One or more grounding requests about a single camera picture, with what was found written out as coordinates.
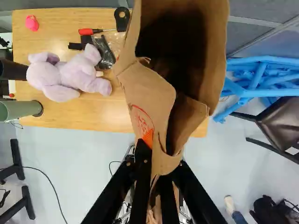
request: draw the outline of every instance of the red screwdriver handle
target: red screwdriver handle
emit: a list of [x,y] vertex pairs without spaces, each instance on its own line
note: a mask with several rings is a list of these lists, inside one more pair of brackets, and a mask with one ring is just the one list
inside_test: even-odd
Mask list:
[[79,29],[80,35],[93,35],[93,29],[85,28],[85,29]]

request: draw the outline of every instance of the wooden table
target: wooden table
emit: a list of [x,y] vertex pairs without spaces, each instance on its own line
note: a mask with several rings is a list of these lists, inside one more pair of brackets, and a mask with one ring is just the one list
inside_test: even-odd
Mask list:
[[[112,8],[52,8],[13,11],[14,61],[29,64],[29,53],[53,52],[61,61],[67,61],[78,53],[69,50],[69,42],[80,42],[79,28],[116,28]],[[35,15],[40,27],[32,32],[25,27],[28,15]],[[18,100],[40,101],[44,114],[35,118],[21,118],[26,126],[70,128],[105,132],[133,132],[124,93],[111,72],[105,77],[112,81],[113,93],[103,97],[99,93],[83,93],[77,99],[66,103],[56,103],[47,99],[41,91],[27,82],[16,82]],[[208,119],[194,133],[194,137],[204,137]]]

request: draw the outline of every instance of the floor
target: floor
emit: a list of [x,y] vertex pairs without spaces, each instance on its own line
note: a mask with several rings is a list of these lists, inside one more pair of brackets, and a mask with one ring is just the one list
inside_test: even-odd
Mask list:
[[[218,110],[233,101],[220,103]],[[263,109],[258,101],[242,108],[257,114]],[[58,192],[61,206],[69,224],[78,224],[93,205],[110,179],[110,161],[121,160],[127,146],[134,140],[133,134],[103,133],[94,131],[64,130],[52,128],[24,127],[16,129],[1,124],[2,145],[0,163],[12,163],[7,139],[19,140],[24,166],[43,170],[52,180]],[[231,194],[249,224],[255,223],[248,213],[253,202],[262,194],[270,195],[275,201],[283,197],[299,202],[299,166],[287,159],[252,145],[245,136],[260,140],[263,135],[247,121],[228,117],[225,124],[209,125],[206,138],[190,138],[185,146],[185,159],[204,186],[214,203],[230,224],[233,220],[225,212],[223,197]],[[112,164],[112,172],[117,163]],[[5,211],[21,197],[20,186],[29,187],[36,220],[28,220],[22,209],[11,224],[63,224],[57,201],[50,184],[35,170],[25,170],[26,180],[18,181],[15,176],[7,179],[8,196]]]

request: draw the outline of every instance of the pink ball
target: pink ball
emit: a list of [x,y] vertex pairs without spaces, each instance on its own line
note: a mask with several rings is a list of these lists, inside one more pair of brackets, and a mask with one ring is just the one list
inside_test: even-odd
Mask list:
[[34,15],[27,16],[25,26],[32,31],[37,31],[39,28],[39,24],[36,17]]

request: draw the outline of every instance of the black stand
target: black stand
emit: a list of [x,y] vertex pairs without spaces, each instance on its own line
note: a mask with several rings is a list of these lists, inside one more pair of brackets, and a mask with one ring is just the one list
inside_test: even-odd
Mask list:
[[129,224],[146,223],[148,201],[153,206],[158,194],[161,197],[162,222],[179,224],[172,182],[185,199],[194,223],[227,224],[185,161],[181,161],[169,175],[159,177],[155,185],[155,193],[151,194],[153,198],[149,198],[152,184],[150,183],[151,153],[151,149],[142,139],[139,139],[135,160],[130,156],[126,157],[81,224],[121,223],[122,220],[116,217],[133,183],[135,183],[135,192]]
[[34,214],[32,202],[30,199],[30,193],[27,186],[22,187],[22,195],[23,198],[19,200],[16,204],[14,204],[11,208],[9,208],[7,211],[5,211],[0,216],[0,224],[6,223],[9,219],[11,219],[19,210],[21,210],[23,207],[26,208],[26,211],[28,213],[28,216],[30,219],[35,219],[36,216]]
[[[14,164],[10,167],[7,167],[0,171],[0,180],[5,183],[4,179],[9,177],[10,175],[16,173],[19,180],[25,180],[25,174],[21,162],[21,155],[19,151],[19,145],[17,139],[11,139],[10,140],[10,146],[13,156],[13,162]],[[30,199],[30,193],[27,186],[22,186],[22,195],[23,198],[19,200],[16,204],[14,204],[11,208],[9,208],[7,211],[5,211],[0,216],[0,224],[6,223],[9,219],[11,219],[19,210],[21,210],[23,207],[26,208],[28,216],[30,219],[35,219],[36,216],[34,214],[32,202]]]
[[11,153],[14,164],[0,171],[0,180],[4,180],[10,175],[16,173],[19,180],[25,180],[25,174],[22,167],[21,155],[19,151],[19,144],[17,139],[10,140]]

